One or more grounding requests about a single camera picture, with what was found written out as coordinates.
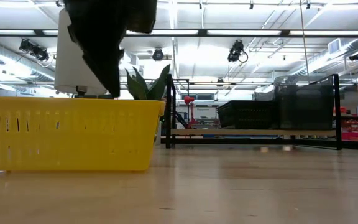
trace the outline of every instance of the black metal frame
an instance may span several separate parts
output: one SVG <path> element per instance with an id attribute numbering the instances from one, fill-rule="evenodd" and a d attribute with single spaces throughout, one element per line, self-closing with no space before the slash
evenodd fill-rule
<path id="1" fill-rule="evenodd" d="M 0 30 L 11 30 L 11 31 L 32 31 L 31 34 L 0 34 L 0 37 L 57 37 L 57 34 L 45 34 L 44 31 L 53 31 L 58 32 L 57 29 L 0 29 Z M 187 34 L 186 32 L 181 31 L 192 31 L 191 34 Z M 161 31 L 170 31 L 171 34 L 159 34 Z M 209 31 L 239 31 L 243 32 L 241 34 L 211 34 Z M 277 35 L 269 34 L 269 31 L 277 31 L 280 32 Z M 295 35 L 292 32 L 302 31 L 301 29 L 155 29 L 154 34 L 126 34 L 126 37 L 281 37 L 281 38 L 303 38 L 303 35 Z M 344 30 L 344 29 L 307 29 L 305 31 L 318 31 L 318 32 L 326 32 L 326 31 L 358 31 L 354 29 Z M 358 38 L 358 34 L 354 35 L 311 35 L 305 34 L 306 38 Z"/>
<path id="2" fill-rule="evenodd" d="M 173 84 L 172 76 L 169 75 L 167 78 L 167 106 L 165 110 L 165 126 L 166 136 L 165 143 L 167 149 L 171 148 L 172 144 L 289 144 L 289 145 L 306 145 L 306 146 L 321 146 L 321 147 L 333 147 L 337 150 L 341 150 L 343 145 L 347 148 L 358 148 L 358 142 L 342 142 L 342 127 L 341 127 L 341 98 L 339 94 L 339 75 L 333 74 L 326 76 L 316 82 L 310 83 L 315 85 L 329 78 L 334 78 L 334 100 L 335 100 L 335 120 L 336 120 L 336 140 L 307 140 L 307 139 L 296 139 L 294 136 L 291 139 L 177 139 L 171 132 L 171 127 L 175 127 L 175 112 L 176 112 L 176 89 Z"/>

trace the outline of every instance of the black storage bin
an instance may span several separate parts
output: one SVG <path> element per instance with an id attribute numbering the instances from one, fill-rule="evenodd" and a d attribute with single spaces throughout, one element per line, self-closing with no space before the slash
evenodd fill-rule
<path id="1" fill-rule="evenodd" d="M 330 130 L 333 128 L 333 79 L 313 85 L 279 85 L 275 90 L 280 129 Z"/>
<path id="2" fill-rule="evenodd" d="M 233 100 L 218 108 L 224 129 L 276 129 L 278 128 L 275 101 Z"/>

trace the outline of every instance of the ceiling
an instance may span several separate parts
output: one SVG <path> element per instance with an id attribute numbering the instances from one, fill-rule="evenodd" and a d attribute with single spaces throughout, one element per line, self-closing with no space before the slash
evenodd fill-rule
<path id="1" fill-rule="evenodd" d="M 310 0 L 311 8 L 306 9 L 304 0 L 303 22 L 305 29 L 358 29 L 358 0 Z M 160 0 L 158 2 L 155 29 L 301 29 L 299 0 Z M 62 7 L 49 0 L 0 1 L 0 29 L 57 29 L 58 15 Z M 57 38 L 30 38 L 57 51 Z M 227 55 L 237 37 L 177 37 L 175 63 L 180 78 L 216 81 L 228 78 L 231 82 L 245 78 L 272 77 L 272 72 L 290 71 L 305 64 L 305 49 L 302 38 L 241 38 L 249 47 L 249 61 L 243 65 L 229 63 Z M 311 60 L 327 50 L 333 38 L 305 39 L 306 55 Z M 18 47 L 20 37 L 0 37 L 0 46 L 21 54 Z M 136 54 L 140 65 L 149 65 L 150 52 L 162 48 L 165 54 L 173 54 L 171 37 L 127 37 L 121 47 Z M 349 62 L 352 66 L 358 62 Z M 53 63 L 48 68 L 54 71 Z M 336 60 L 315 70 L 321 73 L 340 72 L 345 69 L 344 60 Z"/>

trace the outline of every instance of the metal rack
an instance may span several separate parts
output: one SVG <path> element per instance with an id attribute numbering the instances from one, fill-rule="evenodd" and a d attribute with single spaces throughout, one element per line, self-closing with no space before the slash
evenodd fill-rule
<path id="1" fill-rule="evenodd" d="M 276 144 L 276 145 L 307 145 L 318 147 L 333 147 L 337 150 L 342 149 L 342 131 L 341 131 L 341 102 L 339 95 L 339 75 L 334 74 L 322 78 L 317 82 L 310 83 L 315 85 L 327 78 L 334 78 L 334 99 L 335 99 L 335 130 L 315 131 L 315 130 L 200 130 L 200 129 L 175 129 L 175 112 L 176 112 L 176 89 L 171 75 L 167 78 L 167 106 L 165 109 L 166 122 L 166 138 L 163 139 L 165 147 L 171 148 L 175 144 Z M 202 135 L 202 134 L 218 134 L 218 135 L 286 135 L 291 136 L 291 139 L 200 139 L 200 138 L 176 138 L 176 136 L 184 135 Z M 304 140 L 296 139 L 299 135 L 328 135 L 336 136 L 334 141 L 330 140 Z M 346 142 L 347 147 L 358 147 L 357 143 Z"/>

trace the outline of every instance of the wooden table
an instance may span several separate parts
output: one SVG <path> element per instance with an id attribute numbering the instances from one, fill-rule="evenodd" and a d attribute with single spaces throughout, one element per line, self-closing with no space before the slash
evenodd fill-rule
<path id="1" fill-rule="evenodd" d="M 358 223 L 358 151 L 180 146 L 138 172 L 0 173 L 0 223 Z"/>

